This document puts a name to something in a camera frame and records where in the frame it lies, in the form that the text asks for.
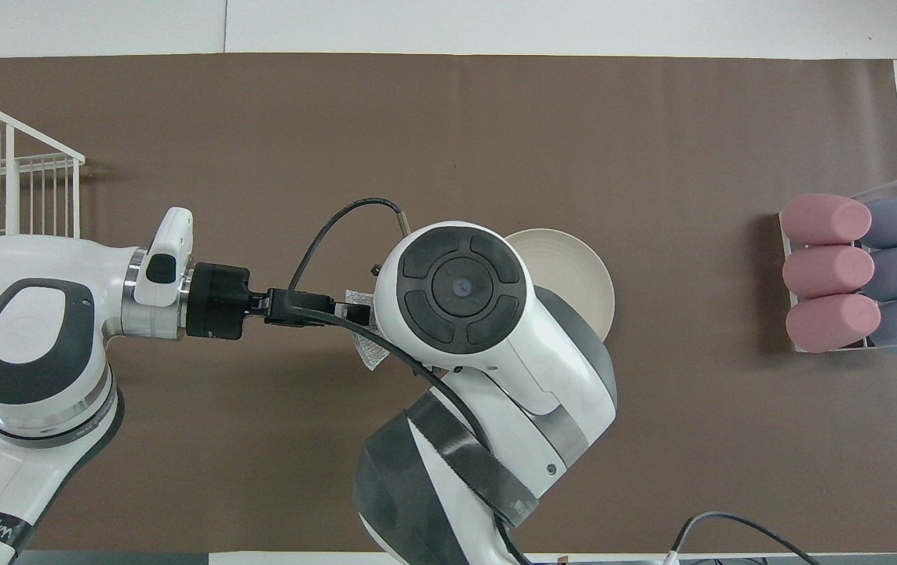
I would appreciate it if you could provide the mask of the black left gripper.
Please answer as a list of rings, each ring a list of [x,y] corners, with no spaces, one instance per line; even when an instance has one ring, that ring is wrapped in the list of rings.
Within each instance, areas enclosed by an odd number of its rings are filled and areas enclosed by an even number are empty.
[[[290,292],[282,287],[272,287],[268,294],[268,324],[333,326],[332,319],[347,319],[352,324],[368,326],[372,322],[368,304],[334,303],[327,294]],[[186,334],[239,340],[244,319],[266,311],[268,294],[250,290],[250,271],[246,268],[197,262],[188,290]]]

